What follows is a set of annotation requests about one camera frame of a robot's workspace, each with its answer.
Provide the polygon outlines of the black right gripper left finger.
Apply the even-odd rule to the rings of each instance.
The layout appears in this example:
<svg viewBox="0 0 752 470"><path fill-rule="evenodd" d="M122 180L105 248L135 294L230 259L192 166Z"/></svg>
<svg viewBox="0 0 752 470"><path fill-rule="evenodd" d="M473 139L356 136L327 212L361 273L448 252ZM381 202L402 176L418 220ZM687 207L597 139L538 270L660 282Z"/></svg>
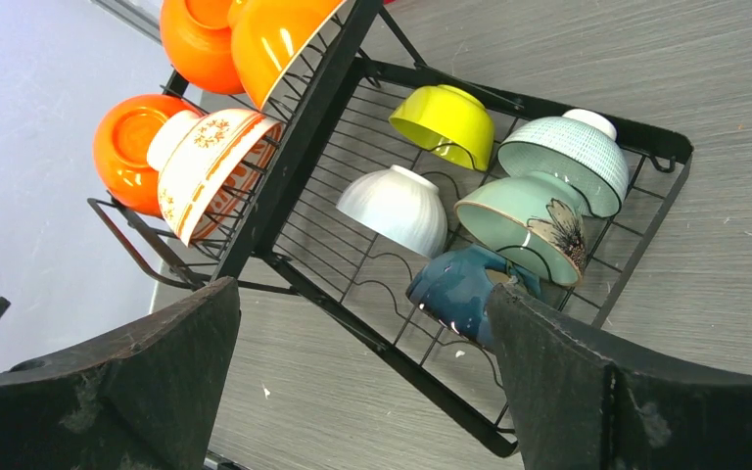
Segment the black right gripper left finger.
<svg viewBox="0 0 752 470"><path fill-rule="evenodd" d="M241 321L225 277L0 372L0 469L200 469Z"/></svg>

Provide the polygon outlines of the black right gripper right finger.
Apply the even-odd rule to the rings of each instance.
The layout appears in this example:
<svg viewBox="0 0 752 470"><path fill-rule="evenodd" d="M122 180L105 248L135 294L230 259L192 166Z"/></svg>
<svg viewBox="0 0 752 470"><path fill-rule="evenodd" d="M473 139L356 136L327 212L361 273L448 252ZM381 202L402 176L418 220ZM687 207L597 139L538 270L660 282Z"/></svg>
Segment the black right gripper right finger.
<svg viewBox="0 0 752 470"><path fill-rule="evenodd" d="M682 360L511 284L487 311L528 469L752 469L752 375Z"/></svg>

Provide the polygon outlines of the white bowl red floral pattern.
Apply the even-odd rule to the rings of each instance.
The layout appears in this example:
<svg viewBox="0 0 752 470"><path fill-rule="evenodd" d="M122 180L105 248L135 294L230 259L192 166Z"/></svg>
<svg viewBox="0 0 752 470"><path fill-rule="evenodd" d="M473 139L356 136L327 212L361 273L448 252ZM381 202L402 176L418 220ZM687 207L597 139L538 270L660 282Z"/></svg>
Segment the white bowl red floral pattern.
<svg viewBox="0 0 752 470"><path fill-rule="evenodd" d="M164 221L186 246L213 234L249 199L283 123L254 110L182 111L158 130L147 162L158 172Z"/></svg>

